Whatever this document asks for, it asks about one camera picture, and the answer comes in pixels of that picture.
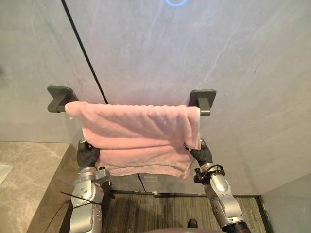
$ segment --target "towel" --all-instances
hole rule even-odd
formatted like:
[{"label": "towel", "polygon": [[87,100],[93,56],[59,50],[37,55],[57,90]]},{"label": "towel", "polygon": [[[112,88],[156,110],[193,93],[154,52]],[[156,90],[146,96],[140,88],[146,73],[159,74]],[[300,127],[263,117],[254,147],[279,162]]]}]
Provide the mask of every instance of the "towel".
[{"label": "towel", "polygon": [[86,141],[100,148],[97,166],[111,175],[134,173],[187,177],[200,149],[200,109],[180,106],[131,106],[71,102],[66,113],[82,122]]}]

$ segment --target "white wall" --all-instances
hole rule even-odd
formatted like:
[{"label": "white wall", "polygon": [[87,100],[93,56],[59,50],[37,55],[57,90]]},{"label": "white wall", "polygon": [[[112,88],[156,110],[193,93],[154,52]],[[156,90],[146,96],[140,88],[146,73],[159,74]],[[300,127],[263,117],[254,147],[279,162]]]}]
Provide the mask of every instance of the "white wall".
[{"label": "white wall", "polygon": [[[49,85],[104,103],[60,0],[0,1],[0,141],[71,142],[81,125],[49,113]],[[143,188],[137,175],[113,178],[120,190]]]},{"label": "white wall", "polygon": [[311,174],[262,195],[275,233],[311,232]]},{"label": "white wall", "polygon": [[[235,194],[307,174],[309,0],[67,2],[109,103],[178,105],[193,89],[218,91],[201,133]],[[158,179],[148,191],[174,191]],[[175,191],[192,192],[191,182]]]},{"label": "white wall", "polygon": [[[178,105],[193,89],[218,91],[201,132],[235,194],[262,194],[309,172],[310,1],[68,5],[109,103]],[[0,30],[0,140],[75,143],[81,126],[47,112],[46,87],[104,100],[61,2],[1,1]],[[147,191],[200,192],[191,178],[173,189],[170,177],[158,180]]]}]

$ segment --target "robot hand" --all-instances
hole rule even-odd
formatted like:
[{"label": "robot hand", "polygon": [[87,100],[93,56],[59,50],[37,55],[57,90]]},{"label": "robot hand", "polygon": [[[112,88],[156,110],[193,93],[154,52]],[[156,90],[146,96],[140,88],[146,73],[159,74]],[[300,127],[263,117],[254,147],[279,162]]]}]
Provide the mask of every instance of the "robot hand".
[{"label": "robot hand", "polygon": [[79,167],[95,167],[95,163],[99,159],[99,151],[99,148],[94,147],[87,141],[79,141],[77,154],[77,162]]},{"label": "robot hand", "polygon": [[210,153],[210,150],[203,139],[201,139],[201,149],[191,150],[190,154],[193,155],[200,166],[207,163],[213,163],[212,154]]}]

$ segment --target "blue light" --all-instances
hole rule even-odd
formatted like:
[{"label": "blue light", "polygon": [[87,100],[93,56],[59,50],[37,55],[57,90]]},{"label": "blue light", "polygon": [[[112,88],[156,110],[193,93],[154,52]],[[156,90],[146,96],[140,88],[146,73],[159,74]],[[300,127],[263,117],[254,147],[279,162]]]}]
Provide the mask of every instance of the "blue light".
[{"label": "blue light", "polygon": [[187,2],[187,0],[183,0],[180,3],[172,3],[171,0],[165,0],[165,1],[170,6],[182,6]]}]

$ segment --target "towel bar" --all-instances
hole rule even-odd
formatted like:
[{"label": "towel bar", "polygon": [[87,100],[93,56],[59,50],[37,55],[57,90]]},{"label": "towel bar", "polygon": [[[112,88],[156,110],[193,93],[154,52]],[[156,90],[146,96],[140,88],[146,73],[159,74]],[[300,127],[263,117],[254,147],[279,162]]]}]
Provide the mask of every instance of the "towel bar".
[{"label": "towel bar", "polygon": [[[50,95],[53,97],[52,102],[48,106],[51,113],[60,113],[65,111],[67,103],[78,101],[73,90],[67,86],[48,86]],[[216,96],[215,90],[193,90],[190,93],[189,106],[197,106],[201,109],[201,116],[208,117],[210,108],[214,103]]]},{"label": "towel bar", "polygon": [[53,97],[52,102],[48,106],[50,113],[64,112],[66,103],[78,100],[73,90],[67,86],[48,86],[47,90]]},{"label": "towel bar", "polygon": [[208,117],[213,106],[216,90],[193,90],[190,93],[189,106],[197,106],[201,109],[201,116]]}]

